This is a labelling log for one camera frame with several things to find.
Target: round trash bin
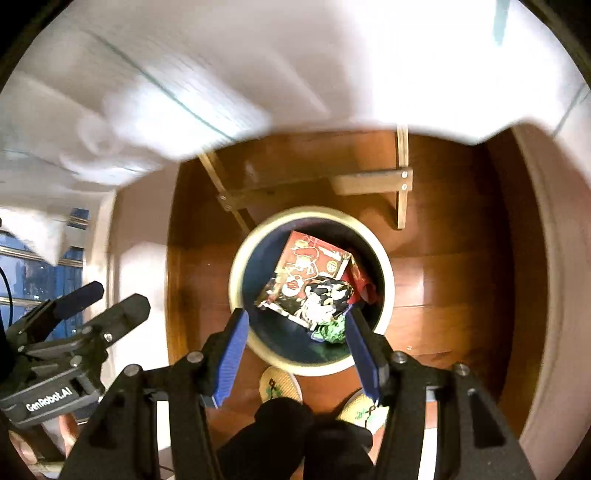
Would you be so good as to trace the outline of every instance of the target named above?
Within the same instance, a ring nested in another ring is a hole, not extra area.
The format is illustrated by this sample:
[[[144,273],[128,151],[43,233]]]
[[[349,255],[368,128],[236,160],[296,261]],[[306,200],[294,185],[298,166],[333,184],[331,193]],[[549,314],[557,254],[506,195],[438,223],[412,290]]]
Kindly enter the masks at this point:
[[[394,308],[394,274],[377,237],[357,219],[318,206],[280,212],[258,225],[234,258],[229,281],[230,307],[244,308],[250,317],[248,346],[269,364],[290,373],[319,377],[353,365],[347,344],[311,340],[305,328],[255,300],[268,280],[292,230],[313,235],[345,250],[352,249],[375,284],[379,301],[362,311],[376,333],[385,333]]]

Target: trash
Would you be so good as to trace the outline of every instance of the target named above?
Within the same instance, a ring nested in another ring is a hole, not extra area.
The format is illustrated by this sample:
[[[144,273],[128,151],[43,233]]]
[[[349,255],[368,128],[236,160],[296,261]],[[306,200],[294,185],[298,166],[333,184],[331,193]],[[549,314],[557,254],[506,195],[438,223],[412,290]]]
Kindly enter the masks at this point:
[[[350,252],[292,231],[275,277],[255,304],[312,331],[312,340],[343,343],[347,309],[359,301],[375,300],[374,285]]]

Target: person's hand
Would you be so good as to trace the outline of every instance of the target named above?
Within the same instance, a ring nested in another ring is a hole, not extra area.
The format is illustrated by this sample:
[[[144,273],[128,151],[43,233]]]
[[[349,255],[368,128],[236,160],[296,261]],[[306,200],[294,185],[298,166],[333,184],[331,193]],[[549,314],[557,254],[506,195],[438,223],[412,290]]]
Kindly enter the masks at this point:
[[[78,424],[76,423],[74,415],[71,413],[60,415],[59,422],[61,437],[64,439],[64,444],[66,446],[67,457],[72,451],[72,447],[76,443],[78,435],[80,434],[80,429],[78,428]]]

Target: wooden floor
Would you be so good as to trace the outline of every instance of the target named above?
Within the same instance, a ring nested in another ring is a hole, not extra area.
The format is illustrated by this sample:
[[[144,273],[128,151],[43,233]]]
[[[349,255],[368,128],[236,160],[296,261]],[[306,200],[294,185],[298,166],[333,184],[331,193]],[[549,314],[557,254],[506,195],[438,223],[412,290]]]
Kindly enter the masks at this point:
[[[232,185],[394,167],[391,131],[273,135],[218,152]],[[514,275],[504,204],[483,147],[410,135],[414,190],[407,226],[394,229],[394,197],[337,197],[326,186],[284,191],[250,210],[260,222],[296,205],[325,205],[367,225],[392,261],[395,309],[386,336],[394,349],[447,368],[466,362],[498,398],[511,353]],[[228,275],[243,235],[222,210],[199,161],[181,166],[168,240],[167,337],[170,360],[200,348],[228,317]],[[231,397],[209,412],[215,445],[253,420],[265,363],[246,350]],[[300,377],[304,401],[332,411],[360,388],[354,368]],[[376,441],[381,441],[378,433]]]

